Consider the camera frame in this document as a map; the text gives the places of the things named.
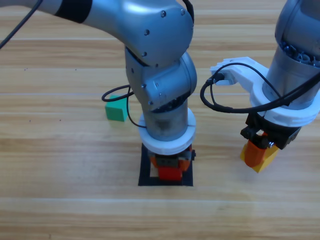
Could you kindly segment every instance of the white plastic bracket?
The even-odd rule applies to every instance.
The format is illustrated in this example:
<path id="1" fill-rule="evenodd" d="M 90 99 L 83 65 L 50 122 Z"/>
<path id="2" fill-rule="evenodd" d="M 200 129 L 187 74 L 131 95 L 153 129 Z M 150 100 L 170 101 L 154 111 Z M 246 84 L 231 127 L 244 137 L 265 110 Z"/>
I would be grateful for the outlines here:
<path id="1" fill-rule="evenodd" d="M 216 66 L 211 67 L 211 73 L 214 74 L 219 68 L 230 63 L 243 63 L 257 69 L 265 77 L 269 69 L 260 63 L 254 61 L 250 57 L 238 57 L 224 59 Z M 230 85 L 239 83 L 248 93 L 250 93 L 250 103 L 253 107 L 270 103 L 268 98 L 263 93 L 264 80 L 252 69 L 241 66 L 227 66 L 221 71 L 224 74 L 225 80 L 219 81 L 220 85 Z M 259 112 L 271 123 L 284 127 L 302 127 L 313 122 L 320 112 L 320 92 L 315 96 L 313 103 L 301 110 L 292 110 L 283 107 L 278 107 L 269 111 Z"/>

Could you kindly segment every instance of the wooden table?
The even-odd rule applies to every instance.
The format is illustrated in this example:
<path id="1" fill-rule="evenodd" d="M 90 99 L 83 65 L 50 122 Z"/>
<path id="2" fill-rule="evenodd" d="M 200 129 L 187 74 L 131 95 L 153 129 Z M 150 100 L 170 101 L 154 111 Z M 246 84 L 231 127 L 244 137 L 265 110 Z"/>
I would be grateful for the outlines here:
<path id="1" fill-rule="evenodd" d="M 37 12 L 0 51 L 0 239 L 320 239 L 320 120 L 257 174 L 240 160 L 247 116 L 213 112 L 199 97 L 223 58 L 270 65 L 284 3 L 193 1 L 194 187 L 138 186 L 138 129 L 107 121 L 100 99 L 127 84 L 123 45 Z M 0 37 L 27 11 L 1 8 Z M 238 85 L 215 92 L 224 105 L 248 106 Z M 141 107 L 130 104 L 137 121 Z"/>

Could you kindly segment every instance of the red block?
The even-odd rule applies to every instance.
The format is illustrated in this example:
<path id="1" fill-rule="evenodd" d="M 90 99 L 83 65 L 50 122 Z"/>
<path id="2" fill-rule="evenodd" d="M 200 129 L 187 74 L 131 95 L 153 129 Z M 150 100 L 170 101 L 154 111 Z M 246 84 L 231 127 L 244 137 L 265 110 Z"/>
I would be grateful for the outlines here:
<path id="1" fill-rule="evenodd" d="M 182 170 L 175 167 L 159 167 L 159 179 L 163 181 L 181 181 Z"/>

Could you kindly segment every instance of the yellow block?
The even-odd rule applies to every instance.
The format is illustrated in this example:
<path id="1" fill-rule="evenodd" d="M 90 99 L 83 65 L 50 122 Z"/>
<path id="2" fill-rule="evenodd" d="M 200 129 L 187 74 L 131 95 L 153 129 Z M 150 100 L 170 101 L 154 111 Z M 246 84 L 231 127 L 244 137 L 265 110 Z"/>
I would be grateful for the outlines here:
<path id="1" fill-rule="evenodd" d="M 245 152 L 247 149 L 248 144 L 244 145 L 242 152 L 241 152 L 241 159 L 245 162 Z M 263 169 L 265 169 L 269 164 L 272 163 L 272 161 L 275 159 L 279 152 L 279 148 L 277 146 L 273 146 L 271 148 L 268 148 L 265 151 L 263 162 L 260 163 L 258 166 L 253 167 L 252 169 L 255 170 L 257 173 L 260 173 Z"/>

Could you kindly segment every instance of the green cube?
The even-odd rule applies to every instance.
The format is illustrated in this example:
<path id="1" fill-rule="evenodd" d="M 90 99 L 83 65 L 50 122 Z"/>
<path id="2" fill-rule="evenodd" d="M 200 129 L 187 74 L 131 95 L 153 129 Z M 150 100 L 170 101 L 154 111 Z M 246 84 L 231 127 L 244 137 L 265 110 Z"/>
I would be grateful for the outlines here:
<path id="1" fill-rule="evenodd" d="M 120 96 L 112 95 L 110 99 L 114 99 L 117 97 L 120 97 Z M 109 120 L 125 122 L 128 117 L 127 98 L 124 98 L 118 101 L 107 102 L 105 105 L 105 113 L 106 113 L 106 117 Z"/>

